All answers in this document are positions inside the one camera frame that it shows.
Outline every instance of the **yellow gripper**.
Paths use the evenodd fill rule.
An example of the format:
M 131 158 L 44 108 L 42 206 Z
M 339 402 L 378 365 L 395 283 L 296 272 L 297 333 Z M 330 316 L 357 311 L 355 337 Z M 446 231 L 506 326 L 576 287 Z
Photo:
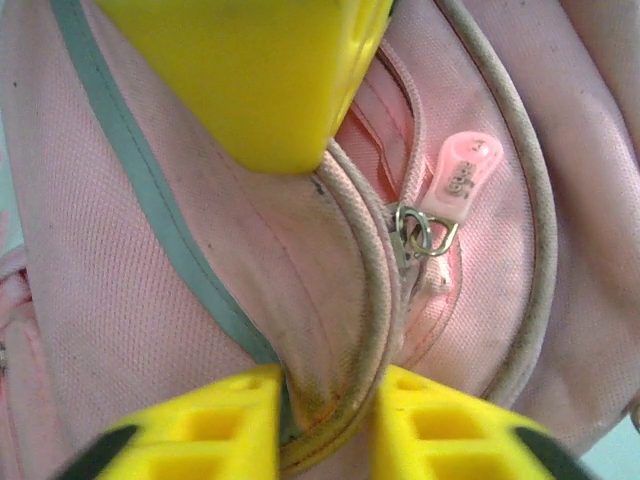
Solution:
M 275 480 L 282 374 L 261 366 L 124 418 L 58 480 Z M 531 420 L 390 367 L 373 480 L 589 480 Z
M 392 0 L 97 0 L 226 151 L 314 170 L 389 23 Z

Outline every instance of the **pink zipper pull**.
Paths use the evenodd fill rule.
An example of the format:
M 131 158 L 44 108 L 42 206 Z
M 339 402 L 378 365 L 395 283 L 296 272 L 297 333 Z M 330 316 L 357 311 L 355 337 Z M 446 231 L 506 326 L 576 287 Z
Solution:
M 504 158 L 500 142 L 484 133 L 461 132 L 445 140 L 420 210 L 450 223 L 467 219 L 473 200 Z
M 405 245 L 410 244 L 415 258 L 447 253 L 458 228 L 467 219 L 473 200 L 503 157 L 502 145 L 490 135 L 461 132 L 447 138 L 420 208 L 401 206 L 396 211 L 395 227 L 399 238 Z M 415 220 L 410 233 L 406 223 L 408 217 Z M 433 224 L 445 229 L 439 245 L 434 245 Z

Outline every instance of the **seam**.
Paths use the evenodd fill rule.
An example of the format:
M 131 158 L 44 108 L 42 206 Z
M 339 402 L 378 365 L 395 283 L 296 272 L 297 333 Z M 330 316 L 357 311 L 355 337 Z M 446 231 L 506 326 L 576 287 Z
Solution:
M 366 207 L 367 212 L 369 213 L 369 216 L 371 217 L 371 219 L 373 220 L 373 224 L 374 224 L 374 228 L 376 228 L 376 230 L 380 230 L 380 227 L 382 225 L 385 225 L 385 222 L 382 218 L 376 218 L 376 212 L 374 212 L 370 201 L 372 200 L 371 197 L 369 197 L 369 201 L 367 201 L 366 198 L 366 193 L 368 192 L 367 190 L 367 186 L 368 183 L 365 181 L 365 179 L 363 177 L 359 176 L 359 172 L 357 171 L 357 169 L 355 169 L 355 166 L 353 166 L 352 164 L 342 164 L 338 158 L 344 156 L 344 158 L 346 159 L 346 154 L 344 153 L 344 151 L 342 151 L 341 149 L 336 149 L 337 145 L 335 143 L 330 143 L 329 145 L 329 149 L 328 151 L 325 153 L 325 158 L 334 158 L 334 162 L 336 163 L 336 165 L 345 173 L 346 177 L 348 178 L 348 180 L 352 183 L 352 185 L 354 186 L 360 200 L 363 202 L 364 206 Z M 326 172 L 328 170 L 328 167 L 326 167 L 327 162 L 325 161 L 323 163 L 323 166 L 320 168 L 320 172 L 322 172 L 323 170 Z M 343 211 L 343 213 L 345 213 L 344 207 L 342 205 L 340 205 L 341 210 Z M 389 252 L 384 248 L 384 245 L 381 245 L 382 249 L 383 249 L 383 256 L 386 260 L 385 262 L 385 267 L 382 270 L 386 273 L 386 275 L 389 275 L 388 280 L 390 282 L 390 286 L 393 290 L 393 275 L 392 275 L 392 270 L 394 267 L 391 266 L 391 260 L 390 260 L 390 256 L 389 256 Z M 365 252 L 367 251 L 367 249 L 363 249 L 361 250 L 361 258 L 363 261 L 363 265 L 365 266 L 365 269 L 367 269 L 367 265 L 369 267 L 372 266 L 372 261 L 370 258 L 369 254 L 365 254 Z M 372 276 L 377 277 L 378 275 L 376 274 L 376 272 L 372 269 L 369 272 Z M 371 281 L 369 283 L 369 288 L 368 288 L 368 293 L 369 293 L 369 300 L 370 300 L 370 307 L 372 307 L 372 311 L 375 310 L 375 301 L 373 300 L 373 297 L 371 296 L 372 293 L 376 293 L 376 290 L 378 289 L 378 282 L 377 281 Z M 326 428 L 323 430 L 321 429 L 322 426 L 318 426 L 318 429 L 320 430 L 320 432 L 311 432 L 311 434 L 308 436 L 308 438 L 311 438 L 311 447 L 309 447 L 308 445 L 301 445 L 299 448 L 302 448 L 303 451 L 306 451 L 305 454 L 300 455 L 295 461 L 290 461 L 289 457 L 293 456 L 290 454 L 290 452 L 288 451 L 284 451 L 283 453 L 283 458 L 284 458 L 284 462 L 289 462 L 286 463 L 286 466 L 283 468 L 283 470 L 285 472 L 287 472 L 287 474 L 294 474 L 294 473 L 299 473 L 300 469 L 306 469 L 308 467 L 311 467 L 315 464 L 317 464 L 319 461 L 324 460 L 325 458 L 327 458 L 331 453 L 335 452 L 335 449 L 339 448 L 340 446 L 343 446 L 354 434 L 355 434 L 355 429 L 358 428 L 358 426 L 360 426 L 363 422 L 364 422 L 364 414 L 365 414 L 365 409 L 368 406 L 371 405 L 372 399 L 373 399 L 373 386 L 377 385 L 378 382 L 381 380 L 382 375 L 383 375 L 383 368 L 386 367 L 386 365 L 389 364 L 390 362 L 390 349 L 391 349 L 391 345 L 393 342 L 390 341 L 390 338 L 393 336 L 393 330 L 397 329 L 397 326 L 394 325 L 393 322 L 393 318 L 396 317 L 397 315 L 397 309 L 398 309 L 398 305 L 396 304 L 396 298 L 394 298 L 394 296 L 392 295 L 392 297 L 390 298 L 390 303 L 389 305 L 387 305 L 388 309 L 386 309 L 385 311 L 385 315 L 389 315 L 390 316 L 390 321 L 389 321 L 389 325 L 387 326 L 387 329 L 384 332 L 380 332 L 382 336 L 384 336 L 384 344 L 380 345 L 379 348 L 377 348 L 375 351 L 378 353 L 376 355 L 375 359 L 372 359 L 373 362 L 375 364 L 375 369 L 373 369 L 373 372 L 369 372 L 371 374 L 371 379 L 372 382 L 366 382 L 366 387 L 363 389 L 364 392 L 358 392 L 356 391 L 349 391 L 349 389 L 347 389 L 347 394 L 351 394 L 350 397 L 356 397 L 356 398 L 350 398 L 350 397 L 346 397 L 343 398 L 343 405 L 341 406 L 341 408 L 336 408 L 334 410 L 334 415 L 338 415 L 338 418 L 336 418 L 334 420 L 334 425 L 337 424 L 339 427 L 338 428 L 333 428 L 330 430 L 330 433 L 327 434 L 326 432 Z M 378 319 L 378 322 L 374 322 L 374 320 L 377 317 L 373 317 L 372 318 L 372 322 L 370 322 L 369 325 L 367 325 L 369 327 L 369 331 L 370 334 L 373 334 L 374 337 L 376 336 L 377 329 L 375 329 L 374 327 L 381 327 L 380 325 L 380 321 Z M 367 345 L 362 346 L 362 350 L 363 353 L 369 353 L 371 354 L 371 352 L 369 351 L 369 348 L 367 348 Z M 363 374 L 363 372 L 356 370 L 356 374 Z M 349 409 L 351 407 L 358 407 L 357 409 L 355 409 L 355 411 L 352 411 L 351 413 L 349 412 Z
M 254 213 L 258 216 L 258 218 L 260 219 L 260 221 L 262 222 L 262 224 L 266 227 L 266 229 L 269 231 L 269 233 L 271 234 L 271 236 L 273 237 L 273 239 L 278 243 L 278 245 L 280 246 L 280 249 L 282 250 L 282 252 L 285 254 L 285 256 L 287 257 L 287 260 L 289 260 L 289 263 L 291 264 L 291 266 L 293 267 L 293 271 L 295 272 L 296 278 L 300 281 L 300 285 L 302 286 L 302 289 L 304 290 L 305 295 L 307 296 L 307 298 L 309 299 L 309 303 L 311 304 L 311 308 L 313 311 L 313 314 L 315 315 L 316 319 L 320 320 L 320 325 L 322 327 L 322 333 L 324 335 L 325 340 L 327 341 L 327 345 L 329 348 L 329 352 L 331 353 L 331 358 L 334 358 L 333 355 L 333 350 L 331 348 L 331 343 L 329 342 L 329 337 L 327 335 L 327 331 L 325 329 L 324 326 L 324 322 L 322 321 L 322 316 L 319 313 L 318 307 L 316 305 L 316 303 L 314 302 L 313 298 L 311 297 L 311 293 L 309 291 L 309 288 L 307 287 L 307 284 L 304 282 L 304 280 L 302 279 L 302 275 L 300 274 L 300 271 L 297 269 L 295 263 L 293 262 L 293 259 L 291 258 L 291 255 L 289 254 L 289 251 L 287 250 L 287 248 L 284 246 L 284 243 L 282 242 L 282 240 L 280 240 L 280 238 L 278 237 L 278 235 L 276 235 L 275 231 L 269 226 L 269 224 L 267 223 L 267 221 L 264 219 L 264 217 L 262 216 L 262 214 L 258 211 L 258 209 L 256 208 L 254 202 L 252 201 L 251 197 L 249 195 L 246 194 L 246 190 L 243 188 L 241 182 L 238 180 L 238 177 L 236 176 L 236 174 L 234 173 L 233 169 L 227 164 L 227 162 L 225 161 L 222 153 L 220 152 L 220 150 L 218 150 L 217 148 L 215 149 L 216 154 L 218 155 L 218 158 L 221 160 L 222 164 L 225 166 L 225 168 L 227 169 L 227 171 L 231 174 L 231 176 L 233 177 L 234 181 L 236 182 L 236 185 L 238 186 L 239 190 L 242 191 L 242 193 L 244 194 L 244 196 L 247 199 L 247 202 L 249 203 L 249 205 L 251 205 L 251 208 L 253 209 Z
M 380 104 L 382 105 L 382 107 L 384 108 L 385 113 L 387 114 L 387 116 L 389 117 L 389 119 L 391 120 L 391 124 L 393 125 L 394 130 L 396 131 L 396 133 L 398 134 L 398 136 L 400 138 L 402 138 L 403 142 L 406 142 L 406 139 L 404 138 L 404 136 L 402 135 L 402 131 L 400 130 L 400 126 L 398 125 L 398 123 L 396 122 L 395 117 L 391 114 L 391 110 L 389 110 L 389 107 L 387 105 L 387 103 L 382 99 L 382 95 L 380 95 L 380 93 L 378 92 L 378 90 L 375 88 L 375 86 L 373 85 L 373 83 L 371 82 L 371 80 L 369 80 L 367 77 L 364 78 L 363 82 L 369 87 L 369 90 L 371 90 L 371 92 L 373 93 L 373 95 L 378 99 L 378 102 L 380 102 Z
M 398 182 L 389 169 L 389 159 L 387 158 L 387 147 L 385 145 L 385 142 L 383 142 L 380 138 L 380 135 L 378 135 L 378 132 L 373 127 L 373 124 L 371 123 L 371 120 L 369 120 L 369 117 L 367 117 L 367 115 L 362 111 L 362 108 L 357 103 L 355 103 L 355 101 L 351 105 L 351 111 L 353 113 L 354 122 L 362 127 L 365 134 L 373 142 L 375 151 L 378 153 L 378 155 L 380 155 L 379 163 L 382 165 L 382 170 L 384 171 L 384 174 L 386 176 L 387 183 L 391 187 L 391 192 L 395 197 L 399 197 L 400 192 L 397 185 Z

